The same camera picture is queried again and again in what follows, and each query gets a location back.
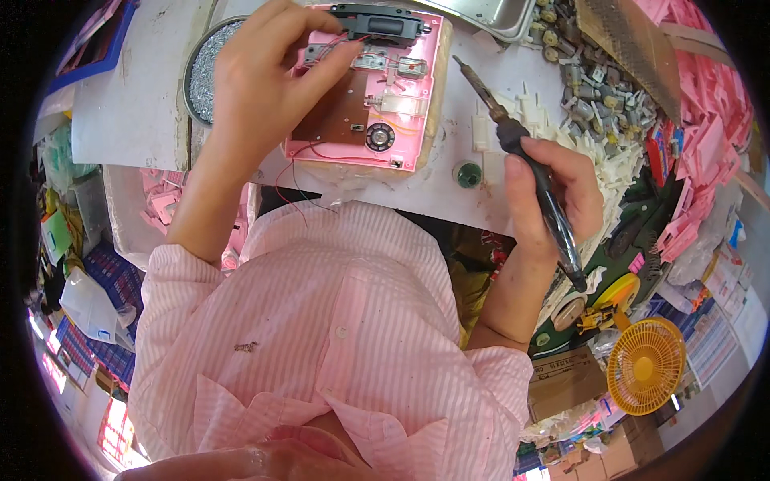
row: circuit board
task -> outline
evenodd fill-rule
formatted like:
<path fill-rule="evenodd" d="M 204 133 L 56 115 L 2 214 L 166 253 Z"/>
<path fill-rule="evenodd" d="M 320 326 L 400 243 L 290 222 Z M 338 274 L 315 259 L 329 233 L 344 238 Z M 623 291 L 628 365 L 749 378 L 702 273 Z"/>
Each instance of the circuit board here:
<path fill-rule="evenodd" d="M 444 19 L 372 5 L 316 8 L 334 15 L 342 7 L 349 15 L 343 23 L 346 30 L 342 35 L 312 32 L 291 75 L 305 75 L 345 42 L 362 42 L 361 53 L 286 139 L 284 155 L 289 160 L 414 172 L 433 94 L 433 67 Z M 410 27 L 401 28 L 399 22 Z"/>

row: person's right hand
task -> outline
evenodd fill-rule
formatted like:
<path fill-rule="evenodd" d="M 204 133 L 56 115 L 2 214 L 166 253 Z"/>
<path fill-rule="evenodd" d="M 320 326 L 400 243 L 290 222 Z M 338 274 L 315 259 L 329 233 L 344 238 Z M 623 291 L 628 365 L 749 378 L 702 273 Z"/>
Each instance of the person's right hand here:
<path fill-rule="evenodd" d="M 217 55 L 213 129 L 206 143 L 227 162 L 220 168 L 246 181 L 347 72 L 360 42 L 338 45 L 302 77 L 287 74 L 316 30 L 339 34 L 342 25 L 324 10 L 270 0 Z"/>
<path fill-rule="evenodd" d="M 548 140 L 522 137 L 521 147 L 553 170 L 554 192 L 561 197 L 575 242 L 580 244 L 592 237 L 603 224 L 604 210 L 593 162 Z M 517 249 L 524 249 L 531 259 L 555 261 L 558 250 L 537 203 L 532 169 L 518 155 L 505 158 L 505 187 Z"/>

